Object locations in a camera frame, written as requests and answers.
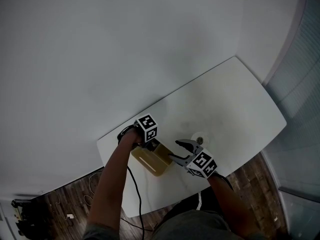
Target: gray shirt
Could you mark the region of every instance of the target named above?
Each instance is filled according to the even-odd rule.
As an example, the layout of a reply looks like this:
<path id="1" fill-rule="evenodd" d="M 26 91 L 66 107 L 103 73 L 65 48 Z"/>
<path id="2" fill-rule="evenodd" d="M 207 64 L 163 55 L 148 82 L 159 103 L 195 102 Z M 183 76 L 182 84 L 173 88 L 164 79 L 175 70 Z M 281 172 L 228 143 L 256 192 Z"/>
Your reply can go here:
<path id="1" fill-rule="evenodd" d="M 167 220 L 155 229 L 152 240 L 242 240 L 232 233 L 225 220 L 217 213 L 189 210 Z M 262 233 L 255 233 L 247 240 L 266 240 Z M 83 240 L 119 240 L 119 233 L 109 227 L 90 224 Z"/>

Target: white table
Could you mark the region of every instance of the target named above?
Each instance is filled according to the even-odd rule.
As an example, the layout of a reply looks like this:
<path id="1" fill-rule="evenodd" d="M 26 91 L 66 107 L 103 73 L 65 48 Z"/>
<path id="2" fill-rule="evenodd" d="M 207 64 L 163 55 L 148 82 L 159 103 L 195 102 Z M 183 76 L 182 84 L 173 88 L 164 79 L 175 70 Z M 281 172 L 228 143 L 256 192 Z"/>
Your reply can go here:
<path id="1" fill-rule="evenodd" d="M 210 138 L 207 149 L 214 155 L 216 171 L 227 176 L 260 152 L 286 126 L 276 104 L 250 71 L 232 57 L 148 107 L 137 116 L 151 113 L 158 123 L 157 139 L 174 154 L 188 151 L 175 140 L 190 139 L 196 132 Z M 116 148 L 117 135 L 128 120 L 97 141 L 100 156 L 107 163 Z M 128 166 L 142 199 L 141 213 L 172 205 L 209 186 L 177 164 L 160 177 L 153 176 L 133 156 Z M 128 173 L 122 208 L 128 217 L 139 215 L 139 199 Z"/>

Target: forearm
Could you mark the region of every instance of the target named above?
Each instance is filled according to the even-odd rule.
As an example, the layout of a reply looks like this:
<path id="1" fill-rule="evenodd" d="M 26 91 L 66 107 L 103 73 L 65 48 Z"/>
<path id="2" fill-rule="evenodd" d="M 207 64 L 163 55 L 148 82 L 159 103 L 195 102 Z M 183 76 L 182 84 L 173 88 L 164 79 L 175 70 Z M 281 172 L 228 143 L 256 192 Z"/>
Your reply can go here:
<path id="1" fill-rule="evenodd" d="M 223 179 L 211 176 L 208 178 L 208 181 L 219 202 L 224 218 L 234 233 L 245 238 L 259 231 L 252 214 L 246 208 L 244 202 Z"/>
<path id="2" fill-rule="evenodd" d="M 107 162 L 93 197 L 88 223 L 119 230 L 123 191 L 134 134 L 125 134 Z"/>

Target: person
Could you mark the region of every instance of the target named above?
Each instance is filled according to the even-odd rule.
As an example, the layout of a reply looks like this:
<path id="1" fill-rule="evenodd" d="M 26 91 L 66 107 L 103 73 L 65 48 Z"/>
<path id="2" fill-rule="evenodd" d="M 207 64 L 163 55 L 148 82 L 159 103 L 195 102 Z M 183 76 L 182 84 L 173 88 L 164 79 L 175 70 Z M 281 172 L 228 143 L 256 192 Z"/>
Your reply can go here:
<path id="1" fill-rule="evenodd" d="M 130 152 L 142 141 L 134 128 L 128 130 L 100 177 L 87 219 L 83 240 L 118 240 L 120 212 Z M 152 240 L 264 240 L 252 214 L 228 183 L 213 174 L 210 188 L 188 197 L 169 211 L 152 233 Z"/>

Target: wire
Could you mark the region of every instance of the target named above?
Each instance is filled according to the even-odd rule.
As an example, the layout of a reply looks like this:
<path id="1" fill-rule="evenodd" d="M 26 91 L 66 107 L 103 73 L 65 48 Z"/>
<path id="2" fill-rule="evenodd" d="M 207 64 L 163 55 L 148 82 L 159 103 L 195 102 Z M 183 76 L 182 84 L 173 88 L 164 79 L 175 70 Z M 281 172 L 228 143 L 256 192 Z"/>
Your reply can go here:
<path id="1" fill-rule="evenodd" d="M 139 190 L 138 190 L 138 186 L 137 186 L 137 183 L 136 183 L 136 180 L 135 180 L 135 177 L 134 175 L 132 174 L 129 166 L 126 167 L 133 179 L 133 182 L 134 182 L 134 185 L 135 185 L 135 189 L 136 189 L 136 193 L 138 194 L 138 197 L 139 197 L 139 217 L 140 217 L 140 221 L 141 221 L 141 226 L 142 226 L 142 240 L 144 240 L 145 238 L 145 226 L 144 226 L 144 221 L 142 220 L 142 216 L 141 216 L 141 204 L 142 204 L 142 201 L 141 201 L 141 196 L 140 196 L 140 193 L 139 193 Z"/>
<path id="2" fill-rule="evenodd" d="M 145 229 L 145 227 L 144 227 L 144 222 L 143 222 L 143 220 L 142 220 L 142 215 L 141 215 L 141 205 L 142 205 L 141 196 L 140 196 L 140 193 L 139 193 L 139 190 L 138 190 L 138 186 L 137 186 L 135 177 L 133 176 L 130 168 L 127 167 L 127 169 L 128 169 L 128 171 L 129 171 L 132 179 L 133 179 L 133 182 L 134 182 L 134 185 L 135 185 L 135 189 L 136 189 L 136 192 L 137 192 L 138 197 L 139 197 L 139 218 L 140 218 L 141 226 L 142 226 L 142 227 L 137 226 L 137 225 L 134 225 L 134 224 L 132 224 L 131 222 L 125 220 L 125 219 L 122 218 L 122 217 L 120 217 L 120 219 L 123 220 L 124 222 L 128 223 L 129 225 L 133 226 L 133 227 L 136 227 L 136 228 L 138 228 L 138 229 L 141 229 L 141 230 L 142 230 L 142 239 L 144 239 L 144 238 L 145 238 L 145 231 L 152 232 L 153 230 L 151 230 L 151 229 Z M 92 189 L 91 189 L 91 177 L 94 176 L 94 175 L 96 175 L 96 174 L 102 174 L 102 172 L 96 172 L 96 173 L 92 174 L 92 175 L 89 177 L 89 190 L 90 190 L 90 192 L 91 192 L 93 195 L 94 195 L 95 193 L 94 193 L 94 192 L 92 191 Z M 88 194 L 85 194 L 85 195 L 83 196 L 83 200 L 84 200 L 85 204 L 86 204 L 87 206 L 91 206 L 91 204 L 88 204 L 88 203 L 87 203 L 86 197 L 90 198 L 91 200 L 93 200 L 93 198 L 92 198 L 90 195 L 88 195 Z"/>
<path id="3" fill-rule="evenodd" d="M 60 201 L 60 196 L 59 196 L 59 194 L 57 193 L 57 191 L 53 190 L 52 192 L 55 192 L 56 195 L 58 196 L 58 199 L 59 199 L 59 202 L 55 202 L 55 207 L 56 207 L 57 213 L 59 214 L 59 210 L 58 210 L 58 206 L 57 206 L 57 205 L 60 205 L 60 203 L 61 203 L 61 201 Z M 66 229 L 68 230 L 70 237 L 71 237 L 73 240 L 75 240 L 74 237 L 72 236 L 72 234 L 70 233 L 70 230 L 69 230 L 69 228 L 71 228 L 71 227 L 74 226 L 74 222 L 73 222 L 72 220 L 70 220 L 70 219 L 68 218 L 68 216 L 66 216 L 66 218 L 65 218 L 65 217 L 63 217 L 61 214 L 59 214 L 59 215 L 60 215 L 61 218 L 64 219 L 64 220 L 66 221 L 66 223 L 68 224 L 68 226 L 66 227 Z"/>
<path id="4" fill-rule="evenodd" d="M 72 236 L 72 234 L 70 233 L 70 230 L 69 230 L 69 228 L 72 228 L 72 227 L 74 226 L 74 223 L 73 223 L 72 220 L 70 220 L 70 222 L 72 223 L 72 225 L 70 225 L 69 222 L 68 222 L 68 220 L 67 220 L 68 226 L 66 227 L 66 229 L 68 230 L 70 237 L 71 237 L 73 240 L 75 240 L 74 237 Z"/>
<path id="5" fill-rule="evenodd" d="M 64 219 L 64 220 L 66 221 L 66 220 L 68 219 L 68 216 L 63 217 L 63 216 L 59 213 L 58 206 L 57 206 L 57 205 L 60 205 L 60 203 L 61 203 L 61 201 L 60 201 L 60 196 L 59 196 L 59 194 L 57 193 L 57 191 L 53 190 L 52 192 L 55 192 L 56 195 L 58 196 L 58 199 L 59 199 L 59 202 L 55 202 L 55 207 L 56 207 L 57 213 L 61 216 L 62 219 Z"/>
<path id="6" fill-rule="evenodd" d="M 92 174 L 90 177 L 89 177 L 89 189 L 90 189 L 90 191 L 91 191 L 91 193 L 94 195 L 95 193 L 91 190 L 91 177 L 92 176 L 94 176 L 94 175 L 96 175 L 96 174 L 102 174 L 102 172 L 96 172 L 96 173 L 94 173 L 94 174 Z"/>
<path id="7" fill-rule="evenodd" d="M 131 225 L 131 226 L 133 226 L 133 227 L 136 227 L 136 228 L 141 229 L 141 230 L 143 229 L 142 227 L 133 225 L 131 222 L 125 220 L 124 218 L 121 218 L 121 217 L 120 217 L 120 219 L 123 220 L 123 221 L 125 221 L 126 223 L 128 223 L 129 225 Z M 153 232 L 153 230 L 151 230 L 151 229 L 146 229 L 146 228 L 145 228 L 144 230 L 145 230 L 145 231 L 149 231 L 149 232 Z"/>

